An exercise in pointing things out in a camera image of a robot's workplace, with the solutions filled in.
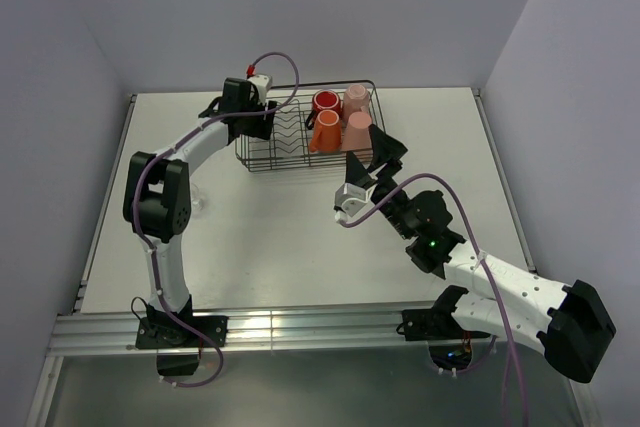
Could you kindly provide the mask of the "orange mug white inside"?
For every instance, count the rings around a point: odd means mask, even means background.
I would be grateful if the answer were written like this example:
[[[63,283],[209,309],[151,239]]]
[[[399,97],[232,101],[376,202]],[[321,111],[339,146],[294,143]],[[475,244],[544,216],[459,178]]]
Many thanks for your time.
[[[339,115],[333,110],[318,113],[309,144],[312,153],[333,153],[341,148],[342,129]]]

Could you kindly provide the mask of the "salmon plastic tumbler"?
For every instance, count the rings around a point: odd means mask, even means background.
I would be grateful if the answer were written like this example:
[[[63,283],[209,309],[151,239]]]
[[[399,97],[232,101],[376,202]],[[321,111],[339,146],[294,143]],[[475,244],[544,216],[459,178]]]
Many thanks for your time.
[[[372,126],[372,119],[368,113],[363,111],[352,113],[344,130],[342,150],[361,151],[370,149],[370,126]]]

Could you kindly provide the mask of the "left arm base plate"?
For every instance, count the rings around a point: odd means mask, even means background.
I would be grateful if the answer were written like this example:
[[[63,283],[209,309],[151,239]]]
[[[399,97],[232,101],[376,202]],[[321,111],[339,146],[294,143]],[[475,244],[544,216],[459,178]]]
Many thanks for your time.
[[[192,329],[206,335],[218,347],[223,347],[227,334],[226,316],[196,316],[182,320]],[[144,317],[138,326],[135,348],[139,350],[207,347],[208,343],[189,329],[168,317],[149,320]]]

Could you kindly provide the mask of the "red ceramic mug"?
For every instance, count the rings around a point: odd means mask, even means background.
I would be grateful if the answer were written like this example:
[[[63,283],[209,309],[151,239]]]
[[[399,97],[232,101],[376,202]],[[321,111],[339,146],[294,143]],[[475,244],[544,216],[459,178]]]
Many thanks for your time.
[[[342,116],[342,100],[340,96],[333,90],[317,91],[312,97],[312,108],[305,120],[307,130],[314,128],[315,120],[320,112],[330,110]]]

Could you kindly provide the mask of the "clear glass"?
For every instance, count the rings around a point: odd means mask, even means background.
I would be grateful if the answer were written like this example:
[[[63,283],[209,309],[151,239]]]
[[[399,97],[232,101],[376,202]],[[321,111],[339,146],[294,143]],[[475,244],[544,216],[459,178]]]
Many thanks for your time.
[[[194,217],[201,216],[204,212],[206,201],[199,187],[195,183],[190,185],[190,201],[192,215]]]

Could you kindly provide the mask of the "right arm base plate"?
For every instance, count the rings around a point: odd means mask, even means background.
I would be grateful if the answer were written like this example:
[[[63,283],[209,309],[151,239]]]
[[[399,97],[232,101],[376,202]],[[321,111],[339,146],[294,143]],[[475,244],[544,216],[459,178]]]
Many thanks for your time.
[[[396,333],[411,341],[444,341],[489,338],[488,333],[463,329],[451,315],[428,309],[406,309]]]

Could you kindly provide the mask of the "pink ceramic mug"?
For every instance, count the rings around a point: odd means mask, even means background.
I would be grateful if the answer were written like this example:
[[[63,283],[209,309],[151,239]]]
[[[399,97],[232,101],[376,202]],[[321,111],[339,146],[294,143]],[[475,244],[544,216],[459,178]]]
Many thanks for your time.
[[[343,114],[344,122],[356,112],[369,113],[370,93],[363,84],[349,85],[343,94]]]

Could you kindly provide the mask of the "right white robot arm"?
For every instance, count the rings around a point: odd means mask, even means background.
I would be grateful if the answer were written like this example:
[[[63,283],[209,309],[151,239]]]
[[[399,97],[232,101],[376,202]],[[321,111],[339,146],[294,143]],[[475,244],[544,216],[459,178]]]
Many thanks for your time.
[[[616,328],[599,293],[589,283],[568,285],[522,270],[481,250],[473,233],[450,229],[445,199],[453,189],[443,183],[414,197],[407,181],[396,183],[407,148],[375,125],[368,128],[373,153],[363,165],[346,156],[346,177],[335,195],[335,218],[354,228],[381,212],[405,240],[405,249],[422,272],[447,282],[426,320],[407,319],[405,336],[454,338],[460,334],[503,337],[511,346],[538,353],[560,374],[590,382]]]

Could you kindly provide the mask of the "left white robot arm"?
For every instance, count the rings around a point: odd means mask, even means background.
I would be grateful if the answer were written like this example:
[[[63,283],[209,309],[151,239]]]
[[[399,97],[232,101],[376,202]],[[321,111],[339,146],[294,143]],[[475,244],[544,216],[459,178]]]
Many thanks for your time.
[[[182,234],[192,214],[190,177],[218,151],[244,135],[270,138],[277,103],[267,94],[272,78],[228,78],[222,94],[179,140],[156,152],[139,151],[127,173],[123,217],[146,255],[151,294],[141,330],[167,346],[203,339],[193,319],[183,269]]]

